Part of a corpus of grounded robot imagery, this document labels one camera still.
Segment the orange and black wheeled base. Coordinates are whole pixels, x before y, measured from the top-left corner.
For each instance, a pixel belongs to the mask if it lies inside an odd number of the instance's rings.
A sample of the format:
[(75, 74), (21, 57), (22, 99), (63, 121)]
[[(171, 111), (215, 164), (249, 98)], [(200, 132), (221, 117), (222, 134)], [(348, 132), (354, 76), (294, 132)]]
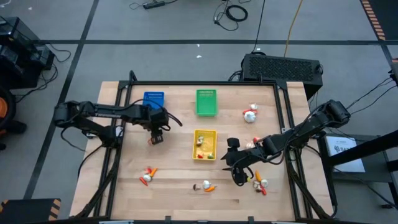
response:
[(27, 125), (14, 120), (16, 100), (9, 89), (0, 85), (0, 140), (6, 134), (23, 134)]

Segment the black equipment rack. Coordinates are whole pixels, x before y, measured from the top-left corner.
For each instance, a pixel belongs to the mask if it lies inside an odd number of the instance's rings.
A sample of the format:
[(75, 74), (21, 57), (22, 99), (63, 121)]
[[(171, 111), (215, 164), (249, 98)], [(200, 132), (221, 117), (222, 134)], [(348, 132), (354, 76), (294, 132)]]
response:
[(10, 90), (37, 86), (55, 58), (39, 40), (19, 17), (0, 16), (0, 84)]

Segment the black hazard-striped mat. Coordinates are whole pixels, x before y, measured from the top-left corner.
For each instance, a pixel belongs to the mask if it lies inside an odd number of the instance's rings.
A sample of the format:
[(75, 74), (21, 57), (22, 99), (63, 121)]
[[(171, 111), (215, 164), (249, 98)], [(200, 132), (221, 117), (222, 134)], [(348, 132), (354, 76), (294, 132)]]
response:
[(360, 0), (379, 40), (398, 41), (398, 0)]

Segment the blue plastic basket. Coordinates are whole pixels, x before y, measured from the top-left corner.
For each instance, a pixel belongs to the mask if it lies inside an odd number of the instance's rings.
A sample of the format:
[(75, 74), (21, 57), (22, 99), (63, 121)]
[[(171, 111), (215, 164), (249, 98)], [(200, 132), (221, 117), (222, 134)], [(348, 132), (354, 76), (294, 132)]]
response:
[(145, 91), (143, 97), (143, 104), (159, 109), (164, 106), (165, 94), (162, 91)]

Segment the black hazard-striped box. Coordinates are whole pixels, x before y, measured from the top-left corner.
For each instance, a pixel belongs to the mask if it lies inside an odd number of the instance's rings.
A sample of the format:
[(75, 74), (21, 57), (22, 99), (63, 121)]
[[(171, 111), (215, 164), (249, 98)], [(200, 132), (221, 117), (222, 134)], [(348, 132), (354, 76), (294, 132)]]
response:
[(59, 198), (4, 200), (0, 202), (0, 224), (54, 221), (61, 203)]

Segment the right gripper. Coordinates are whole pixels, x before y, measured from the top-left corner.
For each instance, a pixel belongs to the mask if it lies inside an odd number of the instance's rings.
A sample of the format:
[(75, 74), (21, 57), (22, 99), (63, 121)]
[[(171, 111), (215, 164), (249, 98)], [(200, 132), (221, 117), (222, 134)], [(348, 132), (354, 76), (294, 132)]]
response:
[(239, 151), (238, 148), (240, 147), (240, 142), (238, 138), (228, 138), (227, 145), (227, 153), (221, 158), (221, 160), (226, 160), (230, 156), (231, 167), (224, 168), (223, 170), (230, 171), (233, 182), (237, 186), (243, 186), (247, 182), (248, 176), (241, 168), (249, 167), (257, 162), (266, 162), (264, 151), (260, 147)]

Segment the white printed sheet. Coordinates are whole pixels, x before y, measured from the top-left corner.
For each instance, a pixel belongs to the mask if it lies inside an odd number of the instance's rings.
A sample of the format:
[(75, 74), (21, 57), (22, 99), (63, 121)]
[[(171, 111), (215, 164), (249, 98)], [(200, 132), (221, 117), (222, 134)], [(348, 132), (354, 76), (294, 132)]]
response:
[[(334, 156), (357, 146), (356, 141), (353, 138), (326, 136), (325, 142), (329, 156)], [(336, 168), (342, 172), (365, 173), (365, 168), (361, 159), (337, 165)]]

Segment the black perforated computer case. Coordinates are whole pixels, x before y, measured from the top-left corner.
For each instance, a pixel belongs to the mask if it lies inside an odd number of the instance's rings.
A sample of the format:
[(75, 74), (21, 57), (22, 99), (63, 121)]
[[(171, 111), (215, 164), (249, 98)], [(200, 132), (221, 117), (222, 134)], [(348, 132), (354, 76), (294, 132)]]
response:
[(246, 54), (241, 61), (241, 82), (272, 81), (284, 86), (301, 82), (307, 99), (323, 86), (323, 65), (318, 60), (269, 56), (262, 52)]

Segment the yellow plastic basket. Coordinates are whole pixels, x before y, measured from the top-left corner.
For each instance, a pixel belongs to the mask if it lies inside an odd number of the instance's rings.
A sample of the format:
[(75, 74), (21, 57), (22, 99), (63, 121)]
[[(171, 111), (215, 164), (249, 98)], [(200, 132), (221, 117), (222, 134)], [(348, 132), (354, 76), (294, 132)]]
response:
[[(199, 136), (204, 137), (204, 143), (198, 147), (196, 145), (197, 138)], [(192, 159), (199, 161), (215, 161), (216, 160), (216, 148), (217, 148), (217, 132), (215, 130), (196, 129), (193, 134), (193, 149)], [(197, 158), (197, 155), (203, 155), (202, 159)], [(208, 159), (209, 154), (214, 155), (214, 159)]]

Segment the green plastic basket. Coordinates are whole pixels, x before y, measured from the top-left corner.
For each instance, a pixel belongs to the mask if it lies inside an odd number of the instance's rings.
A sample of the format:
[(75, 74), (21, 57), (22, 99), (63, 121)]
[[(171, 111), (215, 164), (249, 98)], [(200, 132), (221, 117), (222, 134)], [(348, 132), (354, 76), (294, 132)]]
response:
[(198, 116), (217, 115), (217, 94), (214, 89), (199, 89), (196, 91), (196, 114)]

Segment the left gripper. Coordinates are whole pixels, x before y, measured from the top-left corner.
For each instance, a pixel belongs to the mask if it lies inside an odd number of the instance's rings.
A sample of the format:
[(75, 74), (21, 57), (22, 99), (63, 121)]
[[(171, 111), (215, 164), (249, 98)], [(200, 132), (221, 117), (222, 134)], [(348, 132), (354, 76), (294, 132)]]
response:
[(141, 126), (151, 131), (151, 144), (163, 142), (162, 130), (170, 131), (168, 111), (164, 108), (149, 109), (149, 118)]

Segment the black aluminium table frame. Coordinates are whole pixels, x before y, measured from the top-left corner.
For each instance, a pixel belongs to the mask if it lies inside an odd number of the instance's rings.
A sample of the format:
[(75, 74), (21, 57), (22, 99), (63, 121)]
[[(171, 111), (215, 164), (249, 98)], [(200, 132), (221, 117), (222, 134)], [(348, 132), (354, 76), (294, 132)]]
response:
[[(218, 112), (215, 116), (196, 114), (196, 91), (214, 89)], [(104, 200), (113, 203), (111, 218), (128, 220), (245, 221), (253, 216), (260, 221), (292, 221), (295, 218), (289, 179), (285, 164), (252, 166), (269, 181), (267, 195), (254, 191), (248, 183), (238, 187), (221, 160), (229, 137), (245, 145), (253, 137), (278, 133), (280, 123), (273, 87), (258, 83), (186, 82), (177, 85), (134, 85), (132, 100), (145, 91), (163, 91), (166, 108), (179, 118), (172, 124), (164, 141), (148, 145), (149, 133), (139, 126), (127, 126), (115, 193), (105, 193)], [(243, 111), (258, 105), (253, 123), (244, 120)], [(215, 130), (217, 148), (215, 161), (192, 159), (193, 134), (196, 129)], [(158, 168), (148, 186), (140, 180), (146, 169)], [(205, 192), (203, 181), (216, 189)], [(194, 190), (198, 184), (201, 189)]]

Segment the black power strip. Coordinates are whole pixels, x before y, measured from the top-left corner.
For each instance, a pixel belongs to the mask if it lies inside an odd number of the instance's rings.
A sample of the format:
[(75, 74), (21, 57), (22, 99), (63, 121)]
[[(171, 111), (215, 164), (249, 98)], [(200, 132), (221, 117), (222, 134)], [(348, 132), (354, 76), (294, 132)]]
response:
[(152, 2), (148, 2), (148, 3), (144, 3), (142, 6), (145, 10), (148, 9), (153, 9), (153, 8), (157, 8), (157, 7), (162, 7), (165, 5), (164, 1), (152, 1)]

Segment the black metal stand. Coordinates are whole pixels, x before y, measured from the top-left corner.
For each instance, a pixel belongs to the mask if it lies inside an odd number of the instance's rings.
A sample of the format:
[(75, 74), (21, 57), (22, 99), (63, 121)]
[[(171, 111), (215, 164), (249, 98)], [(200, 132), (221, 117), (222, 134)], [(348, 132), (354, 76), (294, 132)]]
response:
[[(337, 137), (353, 138), (357, 146), (334, 156), (329, 156), (325, 142), (326, 136), (335, 135), (326, 134), (318, 138), (317, 143), (332, 205), (337, 206), (333, 182), (335, 180), (357, 180), (365, 185), (368, 185), (370, 182), (387, 183), (394, 201), (389, 201), (380, 193), (376, 195), (385, 201), (385, 204), (381, 206), (382, 208), (394, 208), (398, 210), (398, 181), (394, 179), (394, 173), (398, 172), (398, 159), (389, 160), (386, 153), (388, 149), (398, 149), (398, 130), (384, 136), (345, 136), (343, 134), (336, 134)], [(356, 159), (362, 160), (365, 173), (337, 170), (337, 165)]]

